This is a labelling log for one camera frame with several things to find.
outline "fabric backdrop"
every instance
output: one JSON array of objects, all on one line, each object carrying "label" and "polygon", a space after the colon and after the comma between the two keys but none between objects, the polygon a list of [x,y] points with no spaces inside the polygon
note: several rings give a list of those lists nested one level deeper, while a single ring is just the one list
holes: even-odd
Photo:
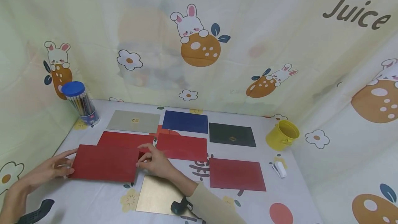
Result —
[{"label": "fabric backdrop", "polygon": [[0,0],[0,198],[67,135],[60,87],[80,80],[96,99],[288,119],[325,223],[366,223],[354,199],[393,205],[398,190],[397,13],[398,0]]}]

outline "black card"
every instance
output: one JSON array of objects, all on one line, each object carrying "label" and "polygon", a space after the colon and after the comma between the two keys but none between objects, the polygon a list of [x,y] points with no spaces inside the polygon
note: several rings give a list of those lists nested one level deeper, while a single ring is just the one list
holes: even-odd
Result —
[{"label": "black card", "polygon": [[256,147],[251,127],[209,123],[210,142]]}]

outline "yellow metal cup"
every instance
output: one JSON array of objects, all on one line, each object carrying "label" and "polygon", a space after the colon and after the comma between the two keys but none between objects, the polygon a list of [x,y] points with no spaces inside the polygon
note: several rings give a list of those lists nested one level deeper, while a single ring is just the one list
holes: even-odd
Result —
[{"label": "yellow metal cup", "polygon": [[291,146],[300,135],[299,129],[290,121],[281,120],[265,137],[267,144],[276,151]]}]

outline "white stapler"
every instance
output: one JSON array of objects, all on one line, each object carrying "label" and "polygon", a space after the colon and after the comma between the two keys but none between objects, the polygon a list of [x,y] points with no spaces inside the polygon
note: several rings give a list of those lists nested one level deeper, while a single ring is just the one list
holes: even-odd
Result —
[{"label": "white stapler", "polygon": [[283,163],[281,161],[276,161],[273,163],[272,168],[276,171],[280,178],[286,177],[286,169],[283,167]]}]

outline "cup handle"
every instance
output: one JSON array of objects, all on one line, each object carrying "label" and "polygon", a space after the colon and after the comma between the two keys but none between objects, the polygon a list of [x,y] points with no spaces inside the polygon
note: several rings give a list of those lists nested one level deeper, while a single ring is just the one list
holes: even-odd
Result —
[{"label": "cup handle", "polygon": [[289,142],[289,140],[283,140],[281,143],[283,143],[283,144],[285,144],[285,145],[288,145],[288,146],[291,146],[292,145],[292,143],[291,142]]}]

